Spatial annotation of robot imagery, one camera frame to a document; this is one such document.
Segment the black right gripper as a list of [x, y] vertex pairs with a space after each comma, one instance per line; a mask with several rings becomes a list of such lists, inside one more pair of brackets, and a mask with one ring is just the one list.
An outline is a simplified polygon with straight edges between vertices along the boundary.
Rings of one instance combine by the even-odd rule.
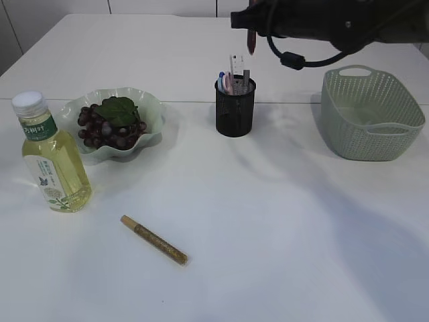
[[278, 1], [256, 1], [243, 11], [231, 12], [231, 27], [254, 32], [276, 32], [277, 9]]

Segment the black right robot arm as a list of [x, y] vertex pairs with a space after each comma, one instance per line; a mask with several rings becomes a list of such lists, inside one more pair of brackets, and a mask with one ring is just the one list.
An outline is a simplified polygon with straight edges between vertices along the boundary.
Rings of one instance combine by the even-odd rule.
[[[266, 38], [282, 65], [294, 69], [319, 68], [338, 62], [365, 46], [414, 44], [428, 41], [428, 2], [295, 0], [256, 1], [231, 13], [231, 27]], [[339, 53], [309, 61], [292, 52], [281, 52], [274, 38], [329, 42]]]

